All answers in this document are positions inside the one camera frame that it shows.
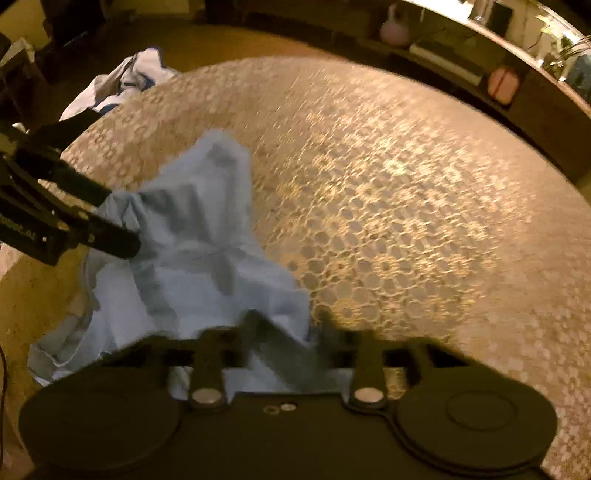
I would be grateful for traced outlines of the light blue t-shirt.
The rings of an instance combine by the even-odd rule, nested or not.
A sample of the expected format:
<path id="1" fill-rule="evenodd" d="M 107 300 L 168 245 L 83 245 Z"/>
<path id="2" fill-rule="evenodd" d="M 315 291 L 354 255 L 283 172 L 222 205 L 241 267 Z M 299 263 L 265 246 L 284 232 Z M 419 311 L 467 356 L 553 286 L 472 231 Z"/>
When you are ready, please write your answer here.
<path id="1" fill-rule="evenodd" d="M 312 341 L 310 297 L 266 257 L 252 233 L 249 152 L 219 130 L 165 165 L 136 192 L 119 191 L 100 214 L 136 233 L 139 253 L 90 251 L 82 267 L 87 307 L 29 351 L 32 377 L 48 385 L 149 335 L 193 339 L 245 323 L 245 371 L 229 392 L 311 393 L 329 388 Z"/>

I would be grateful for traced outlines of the white and blue jersey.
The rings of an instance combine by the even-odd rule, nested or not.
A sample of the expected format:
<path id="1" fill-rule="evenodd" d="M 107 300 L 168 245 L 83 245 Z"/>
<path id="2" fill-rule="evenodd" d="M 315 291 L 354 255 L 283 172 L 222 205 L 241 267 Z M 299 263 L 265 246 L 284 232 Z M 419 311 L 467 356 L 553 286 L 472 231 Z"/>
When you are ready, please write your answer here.
<path id="1" fill-rule="evenodd" d="M 167 67 L 161 51 L 150 47 L 126 57 L 108 74 L 97 75 L 62 112 L 59 120 L 65 121 L 91 110 L 105 115 L 148 89 L 164 84 L 179 72 Z"/>

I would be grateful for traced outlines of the floral lace tablecloth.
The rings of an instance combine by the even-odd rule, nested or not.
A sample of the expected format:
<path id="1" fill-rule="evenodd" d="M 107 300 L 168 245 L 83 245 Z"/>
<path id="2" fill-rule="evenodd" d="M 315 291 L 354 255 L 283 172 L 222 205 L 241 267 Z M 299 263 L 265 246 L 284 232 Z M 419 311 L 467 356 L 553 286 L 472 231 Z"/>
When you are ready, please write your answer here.
<path id="1" fill-rule="evenodd" d="M 29 351 L 87 307 L 78 246 L 10 246 L 1 337 L 34 479 L 586 479 L 590 207 L 535 149 L 437 90 L 270 57 L 176 76 L 61 158 L 136 192 L 219 130 L 249 152 L 252 233 L 310 297 L 329 388 L 188 401 L 195 342 L 149 335 L 48 385 Z M 93 206 L 38 180 L 68 211 Z M 388 402 L 353 408 L 322 324 L 372 330 Z"/>

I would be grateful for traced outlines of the pink box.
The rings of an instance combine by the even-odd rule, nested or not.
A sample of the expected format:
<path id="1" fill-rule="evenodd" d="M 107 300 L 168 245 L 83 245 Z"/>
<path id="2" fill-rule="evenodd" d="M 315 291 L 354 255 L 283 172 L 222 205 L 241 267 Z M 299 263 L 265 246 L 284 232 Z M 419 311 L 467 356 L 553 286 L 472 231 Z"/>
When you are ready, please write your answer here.
<path id="1" fill-rule="evenodd" d="M 520 87 L 520 78 L 514 69 L 499 67 L 494 70 L 487 83 L 488 95 L 504 106 L 513 101 Z"/>

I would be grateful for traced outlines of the long wooden sideboard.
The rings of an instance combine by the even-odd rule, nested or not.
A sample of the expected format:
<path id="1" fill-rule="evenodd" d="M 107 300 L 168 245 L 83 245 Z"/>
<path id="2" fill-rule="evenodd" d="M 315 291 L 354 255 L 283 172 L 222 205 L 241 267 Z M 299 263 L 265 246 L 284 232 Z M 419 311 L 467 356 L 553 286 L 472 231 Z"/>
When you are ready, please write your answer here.
<path id="1" fill-rule="evenodd" d="M 380 40 L 388 8 L 408 14 L 411 41 L 394 48 Z M 243 18 L 266 15 L 344 35 L 365 49 L 401 57 L 486 104 L 577 183 L 590 172 L 590 106 L 566 81 L 522 49 L 462 14 L 458 1 L 238 1 Z M 487 92 L 490 74 L 515 70 L 520 87 L 504 106 Z"/>

